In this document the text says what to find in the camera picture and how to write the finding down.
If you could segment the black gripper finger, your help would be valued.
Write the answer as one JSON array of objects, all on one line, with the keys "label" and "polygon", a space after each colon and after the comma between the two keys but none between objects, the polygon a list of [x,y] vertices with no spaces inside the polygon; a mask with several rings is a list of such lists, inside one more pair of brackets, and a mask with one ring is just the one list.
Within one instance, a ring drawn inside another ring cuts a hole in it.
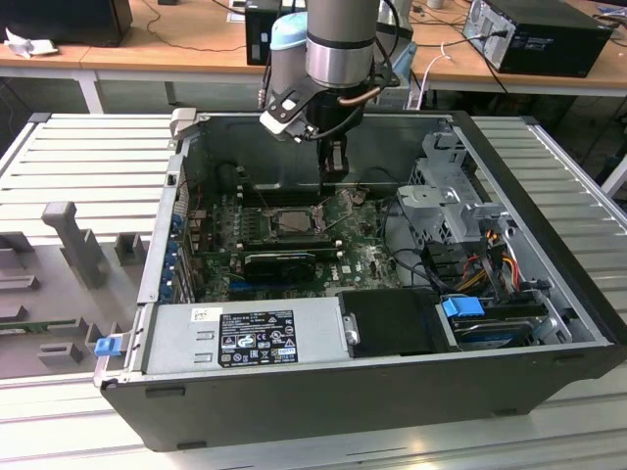
[{"label": "black gripper finger", "polygon": [[348,175],[346,139],[322,139],[316,146],[319,172],[319,194],[331,196]]}]

